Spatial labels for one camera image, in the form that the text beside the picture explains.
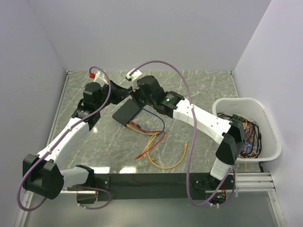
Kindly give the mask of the black network switch box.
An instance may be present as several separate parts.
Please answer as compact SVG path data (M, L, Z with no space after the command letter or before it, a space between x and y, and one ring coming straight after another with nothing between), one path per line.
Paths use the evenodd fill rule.
M139 112L139 108L132 99L128 99L113 115L112 118L126 126Z

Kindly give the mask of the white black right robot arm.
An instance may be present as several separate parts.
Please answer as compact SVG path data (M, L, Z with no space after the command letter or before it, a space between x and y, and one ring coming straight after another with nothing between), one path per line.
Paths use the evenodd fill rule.
M224 177L246 141L243 124L210 114L174 91L164 91L152 75L127 75L126 79L131 82L129 93L132 100L139 107L147 105L162 115L196 126L219 145L208 183L214 189L224 185Z

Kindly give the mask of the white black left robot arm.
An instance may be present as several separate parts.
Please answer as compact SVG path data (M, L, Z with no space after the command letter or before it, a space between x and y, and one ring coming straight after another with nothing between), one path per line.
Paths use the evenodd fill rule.
M128 96L129 90L114 82L103 86L97 82L86 84L83 98L65 128L46 148L35 156L24 158L21 186L51 200L61 190L76 185L84 190L92 189L96 185L92 168L77 165L60 170L60 167L76 143L94 128L100 119L100 111L109 104L119 104Z

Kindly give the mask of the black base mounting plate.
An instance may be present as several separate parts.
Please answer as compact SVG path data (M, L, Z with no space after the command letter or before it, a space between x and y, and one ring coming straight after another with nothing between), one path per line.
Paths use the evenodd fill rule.
M213 192L220 182L209 173L191 173L191 198L206 200L206 192ZM104 189L111 193L114 200L188 198L185 173L94 174L94 181L85 187Z

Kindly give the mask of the white plastic basket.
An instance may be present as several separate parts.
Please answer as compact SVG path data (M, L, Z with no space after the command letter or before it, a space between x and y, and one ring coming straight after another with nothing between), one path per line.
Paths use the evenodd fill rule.
M281 154L282 145L276 126L260 101L253 98L220 98L213 104L212 111L225 120L239 120L244 126L246 143L237 164L272 161Z

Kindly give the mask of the aluminium front frame rail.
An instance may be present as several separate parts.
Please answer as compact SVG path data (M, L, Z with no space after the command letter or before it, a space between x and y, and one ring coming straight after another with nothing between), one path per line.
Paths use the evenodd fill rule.
M50 174L46 177L42 175L37 177L28 177L24 182L23 187L28 191L45 196L51 200L56 198L64 189L67 189L68 191L97 190L98 188L85 187L86 184L94 181L95 173L87 172L86 174L88 176L86 180L82 180L79 176L63 176L61 173ZM268 174L263 175L262 173L257 173L255 175L227 175L226 179L221 181L216 189L231 190L233 187L245 188L247 190L254 190L256 188L272 188L273 182L272 178Z

